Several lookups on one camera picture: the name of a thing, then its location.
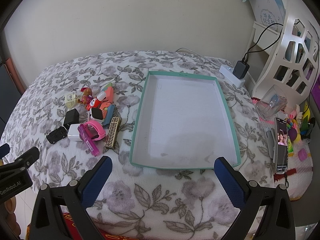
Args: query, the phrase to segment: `floor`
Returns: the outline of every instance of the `floor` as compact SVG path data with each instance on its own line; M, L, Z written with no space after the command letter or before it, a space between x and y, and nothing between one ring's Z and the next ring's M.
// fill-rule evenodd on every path
M21 239L25 239L27 226L31 222L32 210L36 201L36 194L28 188L27 190L21 192L16 195L17 199L17 207L15 210L15 214L17 217L17 222L21 228ZM296 240L304 240L307 233L310 233L310 229L308 227L296 227Z
M14 213L16 214L17 222L21 228L20 238L25 239L27 226L31 222L33 206L36 201L36 194L31 190L31 188L28 188L16 195L16 199L17 207Z

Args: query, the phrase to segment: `bed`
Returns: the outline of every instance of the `bed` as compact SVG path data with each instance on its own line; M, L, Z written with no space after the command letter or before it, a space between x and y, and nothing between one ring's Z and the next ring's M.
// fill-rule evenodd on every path
M236 129L241 152L239 170L247 180L274 187L272 164L263 128L247 90L236 88L220 72L221 58L210 63L194 54L168 51L110 52L75 58L44 69L28 87L15 107L0 145L11 151L4 162L13 162L36 146L40 158L30 167L32 189L38 192L65 186L91 169L102 154L94 157L83 142L65 138L51 145L46 135L63 124L67 107L65 93L82 87L97 95L112 82L115 90L114 116L122 118L115 150L97 143L103 155L113 162L113 171L93 207L87 212L95 224L113 234L138 239L220 239L239 210L229 201L212 170L158 170L134 167L129 162L132 131L145 78L149 70L174 71L218 78ZM80 121L87 118L83 105L77 104ZM248 239L258 227L260 209Z

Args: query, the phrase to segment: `black power adapter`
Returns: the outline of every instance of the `black power adapter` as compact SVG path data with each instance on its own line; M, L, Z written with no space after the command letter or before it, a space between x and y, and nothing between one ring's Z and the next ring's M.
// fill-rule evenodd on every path
M66 112L66 117L64 118L63 126L69 130L70 125L73 123L79 123L79 112L77 109L72 109Z
M240 61L238 60L235 68L233 69L233 75L235 75L238 79L243 79L244 76L246 75L246 73L249 70L249 64L244 62L244 61Z

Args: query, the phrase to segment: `smartphone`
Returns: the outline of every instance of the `smartphone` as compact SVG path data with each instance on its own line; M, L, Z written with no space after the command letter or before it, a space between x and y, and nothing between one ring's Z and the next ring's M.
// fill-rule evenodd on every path
M287 122L279 117L275 117L275 135L275 173L284 174L288 170L288 130Z

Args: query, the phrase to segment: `black cable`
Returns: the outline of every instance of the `black cable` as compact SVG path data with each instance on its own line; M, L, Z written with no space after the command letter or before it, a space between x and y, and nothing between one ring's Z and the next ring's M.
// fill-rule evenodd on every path
M285 172L284 173L284 180L285 180L285 188L288 188L289 187L289 181L288 181L288 174Z
M317 34L317 45L318 45L318 51L317 51L317 57L316 57L316 59L318 60L318 68L317 68L317 72L316 72L316 78L315 78L315 80L313 81L313 84L312 84L312 86L311 86L311 90L312 90L312 88L313 88L313 86L315 85L315 83L316 83L316 80L317 80L317 75L318 75L318 71L319 71L319 35L318 35L318 32L317 32L317 30L316 30L316 28L311 24L311 26L313 27L313 29L315 30L315 32L316 32L316 34ZM310 95L311 95L311 90L310 90L310 93L309 93L309 96L308 96L308 108L302 113L302 114L305 114L307 111L308 111L308 109L309 109L309 105L310 105Z
M245 61L245 56L246 56L247 54L249 54L249 50L252 49L254 46L256 46L256 45L258 44L258 42L259 42L261 36L263 35L263 33L264 33L268 28L270 28L270 27L273 26L273 25L281 25L281 26L283 26L283 24L281 24L281 23L272 23L272 24L270 24L269 26L267 26L267 27L262 31L262 33L260 34L257 42L256 42L255 44L253 44L253 45L247 50L247 52L244 54L244 57L242 58L242 61ZM264 51L264 50L270 48L273 44L271 44L270 46L268 46L267 48L265 48L265 49L263 49L263 50L252 51L251 53Z
M245 58L246 55L248 55L248 56L247 56L247 60L245 60L245 62L246 62L246 63L248 62L249 53L255 53L255 52L265 51L266 49L269 49L272 45L274 45L275 43L277 43L278 40L280 39L281 33L282 33L282 30L281 30L281 32L280 32L280 34L279 34L279 37L275 40L275 42L273 42L272 44L270 44L268 47L266 47L266 48L264 48L264 49L262 49L262 50L256 50L256 51L248 51L248 52L246 52L246 53L244 54L244 58Z

